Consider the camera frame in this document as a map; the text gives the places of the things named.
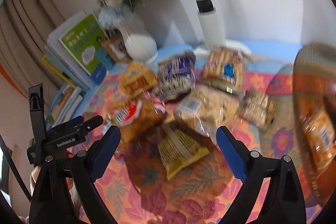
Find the person's left hand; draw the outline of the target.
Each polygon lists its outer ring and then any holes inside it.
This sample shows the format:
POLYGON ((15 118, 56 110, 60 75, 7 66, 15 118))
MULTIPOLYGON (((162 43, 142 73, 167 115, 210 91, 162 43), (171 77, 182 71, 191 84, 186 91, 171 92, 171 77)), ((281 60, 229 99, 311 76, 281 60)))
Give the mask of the person's left hand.
POLYGON ((31 176, 30 176, 30 191, 31 191, 31 194, 33 194, 33 192, 34 192, 40 170, 41 170, 41 167, 36 166, 31 173, 31 176))

